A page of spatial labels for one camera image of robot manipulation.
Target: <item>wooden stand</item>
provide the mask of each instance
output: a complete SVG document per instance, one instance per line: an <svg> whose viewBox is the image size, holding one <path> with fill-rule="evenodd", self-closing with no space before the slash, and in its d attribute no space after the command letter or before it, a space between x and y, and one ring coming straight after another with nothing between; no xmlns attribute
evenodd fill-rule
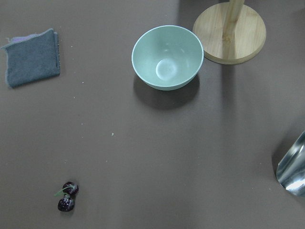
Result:
<svg viewBox="0 0 305 229"><path fill-rule="evenodd" d="M193 32L203 44L204 56L223 64L250 60L266 40L263 19L244 0L209 7L197 18Z"/></svg>

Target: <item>cherry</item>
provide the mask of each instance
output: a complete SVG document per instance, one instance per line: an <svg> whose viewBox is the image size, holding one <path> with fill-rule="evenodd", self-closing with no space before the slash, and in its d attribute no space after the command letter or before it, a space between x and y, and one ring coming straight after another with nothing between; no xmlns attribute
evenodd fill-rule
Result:
<svg viewBox="0 0 305 229"><path fill-rule="evenodd" d="M78 186L77 184L74 184L73 182L68 181L62 186L62 189L64 189L65 193L68 193L70 196L75 195L78 192Z"/></svg>
<svg viewBox="0 0 305 229"><path fill-rule="evenodd" d="M71 211L74 208L74 200L71 199L69 194L66 194L62 199L60 199L57 207L59 211Z"/></svg>

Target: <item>bowl rim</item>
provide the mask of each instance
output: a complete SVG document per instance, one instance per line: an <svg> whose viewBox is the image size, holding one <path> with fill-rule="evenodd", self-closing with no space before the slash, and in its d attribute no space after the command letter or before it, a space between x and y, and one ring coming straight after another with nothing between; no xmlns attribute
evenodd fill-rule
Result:
<svg viewBox="0 0 305 229"><path fill-rule="evenodd" d="M135 66L134 66L134 62L133 62L133 54L134 54L134 50L135 50L135 47L137 46L138 42L142 39L142 37L144 37L146 34L150 33L151 31L153 30L156 30L156 29L159 29L159 28L162 28L162 27L176 27L176 28L179 28L179 29L183 29L185 31L187 31L188 33L190 33L195 39L197 39L200 47L201 47L201 52L202 52L202 56L201 56L201 61L200 61L200 64L196 70L196 72L191 76L191 77L188 77L185 81L179 83L179 84L172 84L172 85L168 85L168 86L162 86L162 85L158 85L158 84L155 84L155 83L151 83L149 81L147 81L146 79L143 79L143 77L140 76L140 74L138 73L138 71L136 70ZM199 38L196 36L196 34L194 34L192 31L188 30L187 28L184 28L184 27L181 27L181 26L178 26L178 25L162 25L162 26L158 26L158 27L155 27L155 28L152 28L150 30L148 30L147 32L145 32L141 37L139 37L139 39L137 40L137 42L134 44L134 47L132 49L132 67L134 69L134 71L136 72L136 74L138 75L138 77L140 77L145 83L147 84L150 84L152 86L155 86L155 87L159 87L159 88L171 88L171 87L178 87L180 86L181 84L184 84L186 83L187 81L193 79L197 73L199 72L202 64L203 64L203 60L204 60L204 49L203 49L203 45L201 43L201 41L199 40Z"/></svg>

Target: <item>washcloth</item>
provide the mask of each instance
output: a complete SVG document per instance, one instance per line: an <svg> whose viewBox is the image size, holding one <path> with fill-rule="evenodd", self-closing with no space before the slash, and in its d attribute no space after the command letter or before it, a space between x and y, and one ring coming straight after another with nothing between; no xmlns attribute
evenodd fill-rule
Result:
<svg viewBox="0 0 305 229"><path fill-rule="evenodd" d="M14 37L1 48L7 54L5 80L10 87L60 74L58 34L53 29Z"/></svg>

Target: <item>wooden pole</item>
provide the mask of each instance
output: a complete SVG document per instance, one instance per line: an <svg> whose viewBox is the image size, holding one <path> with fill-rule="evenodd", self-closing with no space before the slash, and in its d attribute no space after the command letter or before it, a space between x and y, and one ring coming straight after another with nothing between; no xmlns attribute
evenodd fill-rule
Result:
<svg viewBox="0 0 305 229"><path fill-rule="evenodd" d="M244 0L230 0L224 20L223 40L231 42L242 11Z"/></svg>

